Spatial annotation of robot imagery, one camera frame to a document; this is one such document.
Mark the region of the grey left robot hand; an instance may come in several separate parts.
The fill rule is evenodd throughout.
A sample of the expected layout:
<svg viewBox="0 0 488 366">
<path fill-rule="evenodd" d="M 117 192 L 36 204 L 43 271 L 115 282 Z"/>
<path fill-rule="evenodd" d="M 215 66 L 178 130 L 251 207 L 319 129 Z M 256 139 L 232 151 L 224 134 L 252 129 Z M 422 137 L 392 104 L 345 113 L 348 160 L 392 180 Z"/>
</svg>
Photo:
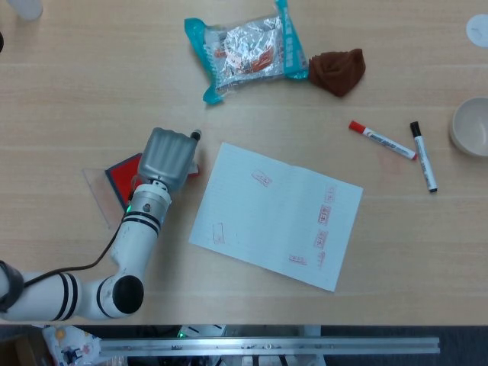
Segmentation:
<svg viewBox="0 0 488 366">
<path fill-rule="evenodd" d="M 187 136 L 174 130 L 155 127 L 143 150 L 138 176 L 143 182 L 163 183 L 169 192 L 179 191 L 193 166 L 200 139 L 200 130 L 194 130 Z"/>
</svg>

